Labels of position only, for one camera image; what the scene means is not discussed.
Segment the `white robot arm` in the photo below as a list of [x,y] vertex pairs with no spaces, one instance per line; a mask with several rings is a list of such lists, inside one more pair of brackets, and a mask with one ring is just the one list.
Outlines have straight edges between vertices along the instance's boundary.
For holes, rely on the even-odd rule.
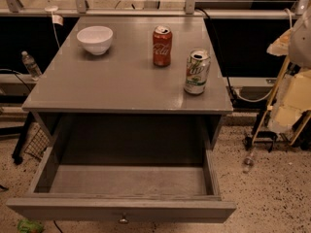
[[282,78],[268,122],[271,131],[284,133],[311,109],[311,8],[275,40],[267,52],[286,55],[299,67],[293,76],[286,74]]

